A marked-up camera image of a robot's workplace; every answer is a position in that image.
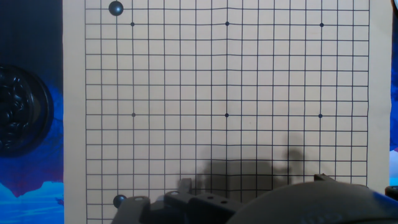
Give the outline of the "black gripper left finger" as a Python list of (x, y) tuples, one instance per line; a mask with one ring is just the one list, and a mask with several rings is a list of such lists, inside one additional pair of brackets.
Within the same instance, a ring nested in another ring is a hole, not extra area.
[(182, 179), (178, 189), (151, 202), (149, 197), (115, 196), (117, 212), (111, 224), (225, 224), (243, 207), (228, 198), (192, 194), (192, 180)]

